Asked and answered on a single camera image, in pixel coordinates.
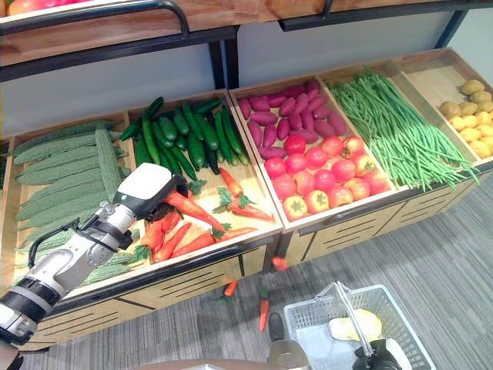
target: yellow object in basket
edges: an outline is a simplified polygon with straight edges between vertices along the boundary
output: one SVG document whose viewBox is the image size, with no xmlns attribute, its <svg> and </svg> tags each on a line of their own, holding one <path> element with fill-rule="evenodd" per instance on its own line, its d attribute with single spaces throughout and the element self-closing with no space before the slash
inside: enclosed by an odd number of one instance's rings
<svg viewBox="0 0 493 370">
<path fill-rule="evenodd" d="M 481 137 L 481 131 L 478 129 L 463 129 L 460 134 L 468 143 L 478 140 Z"/>
<path fill-rule="evenodd" d="M 368 341 L 376 341 L 381 338 L 382 321 L 374 314 L 366 310 L 354 310 L 356 321 Z M 359 341 L 350 318 L 333 318 L 329 321 L 329 331 L 332 338 L 340 341 Z"/>
<path fill-rule="evenodd" d="M 469 143 L 471 148 L 476 152 L 476 154 L 479 155 L 480 158 L 488 158 L 491 156 L 491 150 L 488 148 L 488 145 L 486 143 L 483 143 L 482 141 L 475 140 L 471 143 Z"/>
<path fill-rule="evenodd" d="M 472 129 L 478 125 L 478 119 L 476 118 L 476 116 L 469 115 L 469 116 L 463 116 L 462 118 L 464 119 L 464 124 L 466 129 L 467 128 Z"/>
</svg>

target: red tomato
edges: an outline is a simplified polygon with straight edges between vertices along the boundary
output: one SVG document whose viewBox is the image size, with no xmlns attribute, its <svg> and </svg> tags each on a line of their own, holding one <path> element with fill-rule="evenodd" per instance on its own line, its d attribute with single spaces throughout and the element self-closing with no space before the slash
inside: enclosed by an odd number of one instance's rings
<svg viewBox="0 0 493 370">
<path fill-rule="evenodd" d="M 265 162 L 264 166 L 271 180 L 286 173 L 286 164 L 281 158 L 270 158 Z"/>
<path fill-rule="evenodd" d="M 362 177 L 375 169 L 375 162 L 368 154 L 358 154 L 351 158 L 351 162 L 356 166 L 354 173 L 356 177 Z"/>
<path fill-rule="evenodd" d="M 288 156 L 295 153 L 303 154 L 305 153 L 305 148 L 307 147 L 307 142 L 302 136 L 290 136 L 284 142 L 284 149 Z"/>
<path fill-rule="evenodd" d="M 364 175 L 363 180 L 370 185 L 370 195 L 383 193 L 390 189 L 388 177 L 385 173 L 373 171 Z"/>
<path fill-rule="evenodd" d="M 326 137 L 324 141 L 322 141 L 322 150 L 327 153 L 329 158 L 340 156 L 343 147 L 342 140 L 337 136 Z"/>
<path fill-rule="evenodd" d="M 334 187 L 335 183 L 336 178 L 332 171 L 323 168 L 315 173 L 315 189 L 327 192 Z"/>
<path fill-rule="evenodd" d="M 355 169 L 356 166 L 350 160 L 338 160 L 330 168 L 338 183 L 351 180 L 354 177 Z"/>
<path fill-rule="evenodd" d="M 347 189 L 346 187 L 342 187 L 341 185 L 336 185 L 335 187 L 330 189 L 327 196 L 329 197 L 330 208 L 349 204 L 353 201 L 353 194 L 350 192 L 349 189 Z"/>
<path fill-rule="evenodd" d="M 296 172 L 293 176 L 293 180 L 296 183 L 296 192 L 299 195 L 305 195 L 315 189 L 314 175 L 307 171 Z"/>
<path fill-rule="evenodd" d="M 363 179 L 355 177 L 347 181 L 344 186 L 351 190 L 354 200 L 364 199 L 370 196 L 370 184 Z"/>
<path fill-rule="evenodd" d="M 285 199 L 296 193 L 296 184 L 289 175 L 281 175 L 273 181 L 279 199 Z"/>
<path fill-rule="evenodd" d="M 312 170 L 316 170 L 317 168 L 321 168 L 327 162 L 327 153 L 325 153 L 319 146 L 315 146 L 305 153 L 305 158 L 307 159 L 308 167 Z"/>
<path fill-rule="evenodd" d="M 329 198 L 321 190 L 312 190 L 304 199 L 309 214 L 318 214 L 329 209 Z"/>
<path fill-rule="evenodd" d="M 290 175 L 303 171 L 305 168 L 307 168 L 307 159 L 303 154 L 295 153 L 287 157 L 286 170 Z"/>
<path fill-rule="evenodd" d="M 349 136 L 344 140 L 344 148 L 341 154 L 344 158 L 351 159 L 362 153 L 364 153 L 364 142 L 360 137 Z"/>
</svg>

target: purple sweet potato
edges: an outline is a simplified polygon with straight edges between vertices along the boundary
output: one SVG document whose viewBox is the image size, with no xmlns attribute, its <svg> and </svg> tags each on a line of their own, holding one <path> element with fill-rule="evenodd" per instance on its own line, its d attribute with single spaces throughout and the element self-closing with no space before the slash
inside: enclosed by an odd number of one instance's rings
<svg viewBox="0 0 493 370">
<path fill-rule="evenodd" d="M 311 111 L 305 109 L 300 113 L 301 121 L 303 122 L 303 128 L 308 130 L 314 129 L 314 117 L 311 115 Z"/>
<path fill-rule="evenodd" d="M 301 111 L 305 110 L 308 106 L 308 95 L 302 92 L 296 98 L 296 104 L 294 105 L 294 112 L 301 113 Z"/>
<path fill-rule="evenodd" d="M 319 106 L 316 108 L 312 114 L 314 115 L 314 119 L 324 119 L 327 118 L 330 114 L 330 109 L 326 105 Z"/>
<path fill-rule="evenodd" d="M 259 123 L 257 121 L 254 121 L 251 119 L 248 122 L 248 130 L 250 131 L 250 134 L 252 135 L 253 142 L 255 143 L 255 146 L 258 148 L 259 146 L 262 145 L 262 127 L 260 127 Z"/>
<path fill-rule="evenodd" d="M 248 117 L 250 117 L 250 114 L 252 113 L 252 107 L 250 106 L 248 99 L 240 99 L 238 104 L 240 104 L 241 114 L 243 114 L 243 118 L 248 119 Z"/>
<path fill-rule="evenodd" d="M 263 142 L 262 146 L 272 146 L 276 142 L 277 130 L 275 125 L 267 125 L 263 129 Z"/>
<path fill-rule="evenodd" d="M 284 158 L 287 153 L 284 148 L 279 148 L 278 146 L 272 146 L 270 148 L 264 148 L 263 146 L 259 148 L 259 154 L 264 160 L 270 158 Z"/>
<path fill-rule="evenodd" d="M 296 100 L 294 98 L 289 98 L 284 100 L 280 105 L 279 114 L 282 117 L 287 116 L 293 111 L 295 105 L 296 105 Z"/>
<path fill-rule="evenodd" d="M 292 130 L 298 130 L 303 127 L 303 123 L 301 122 L 301 116 L 299 113 L 291 112 L 287 117 L 287 120 L 290 121 L 290 127 Z"/>
<path fill-rule="evenodd" d="M 332 125 L 323 119 L 315 120 L 314 129 L 322 137 L 336 136 L 336 131 Z"/>
<path fill-rule="evenodd" d="M 255 112 L 252 119 L 262 126 L 273 125 L 277 123 L 277 116 L 272 112 Z"/>
<path fill-rule="evenodd" d="M 291 130 L 290 136 L 301 136 L 305 139 L 307 144 L 313 144 L 318 140 L 318 135 L 312 129 L 299 129 L 296 131 Z"/>
</svg>

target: wooden bin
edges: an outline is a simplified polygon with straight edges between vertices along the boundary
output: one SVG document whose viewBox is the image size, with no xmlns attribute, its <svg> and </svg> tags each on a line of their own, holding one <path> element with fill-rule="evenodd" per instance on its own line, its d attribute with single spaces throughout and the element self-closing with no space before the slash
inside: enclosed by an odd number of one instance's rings
<svg viewBox="0 0 493 370">
<path fill-rule="evenodd" d="M 198 102 L 216 96 L 222 97 L 226 106 L 230 106 L 226 90 L 193 96 L 186 100 Z M 172 109 L 180 103 L 180 99 L 166 102 L 166 109 Z M 143 107 L 95 118 L 118 119 L 122 123 L 115 130 L 123 130 L 129 124 L 129 118 L 142 110 Z M 71 126 L 87 120 L 65 123 L 12 137 L 10 138 L 10 150 L 23 141 L 56 130 L 61 126 Z M 228 284 L 232 280 L 261 272 L 264 269 L 266 256 L 269 257 L 277 245 L 281 222 L 241 127 L 240 134 L 246 143 L 246 151 L 252 163 L 249 166 L 232 167 L 227 164 L 221 164 L 221 166 L 225 166 L 237 179 L 241 179 L 242 186 L 248 189 L 248 196 L 262 204 L 266 212 L 273 214 L 272 223 L 231 216 L 229 213 L 218 215 L 218 219 L 231 223 L 233 228 L 248 224 L 248 227 L 257 227 L 258 230 L 168 261 L 155 264 L 146 263 L 125 274 L 75 289 L 61 300 L 55 306 L 54 311 L 39 324 L 38 332 L 22 349 L 37 350 L 77 338 L 197 296 Z M 126 165 L 134 169 L 132 140 L 119 143 L 119 145 L 129 153 L 124 159 Z M 19 253 L 14 251 L 26 235 L 26 232 L 13 231 L 18 226 L 15 214 L 19 204 L 27 200 L 35 189 L 22 186 L 15 181 L 15 177 L 22 172 L 22 168 L 23 166 L 13 163 L 11 156 L 8 158 L 2 208 L 5 215 L 2 225 L 0 258 L 2 293 L 13 282 L 16 274 L 15 259 L 17 258 L 17 263 L 19 258 L 25 259 L 25 256 L 19 256 Z M 208 180 L 208 184 L 204 187 L 202 194 L 195 197 L 195 200 L 207 210 L 212 210 L 219 202 L 219 197 L 215 193 L 216 187 L 225 185 L 220 177 L 215 177 L 212 172 L 208 174 L 207 171 L 210 172 L 209 169 L 205 169 L 197 173 L 200 179 Z M 193 223 L 190 230 L 197 228 L 200 224 L 197 220 Z"/>
</svg>

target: yellow potato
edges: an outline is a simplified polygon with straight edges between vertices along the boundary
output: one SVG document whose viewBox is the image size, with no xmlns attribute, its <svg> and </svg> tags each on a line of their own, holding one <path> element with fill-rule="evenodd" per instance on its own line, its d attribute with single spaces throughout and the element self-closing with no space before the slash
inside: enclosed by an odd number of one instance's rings
<svg viewBox="0 0 493 370">
<path fill-rule="evenodd" d="M 471 141 L 479 140 L 479 138 L 481 137 L 481 131 L 479 131 L 478 129 L 463 129 L 460 134 L 468 143 L 470 143 Z"/>
<path fill-rule="evenodd" d="M 469 101 L 473 103 L 487 102 L 491 100 L 491 93 L 488 91 L 478 91 L 469 96 Z"/>
<path fill-rule="evenodd" d="M 480 112 L 475 114 L 476 122 L 478 125 L 490 125 L 491 116 L 486 112 Z"/>
<path fill-rule="evenodd" d="M 464 119 L 466 129 L 472 129 L 478 125 L 478 119 L 476 116 L 464 116 L 462 118 Z"/>
<path fill-rule="evenodd" d="M 483 143 L 482 141 L 475 140 L 471 143 L 469 143 L 471 148 L 476 152 L 476 154 L 479 155 L 480 158 L 488 158 L 491 156 L 491 150 L 488 148 L 488 145 Z"/>
</svg>

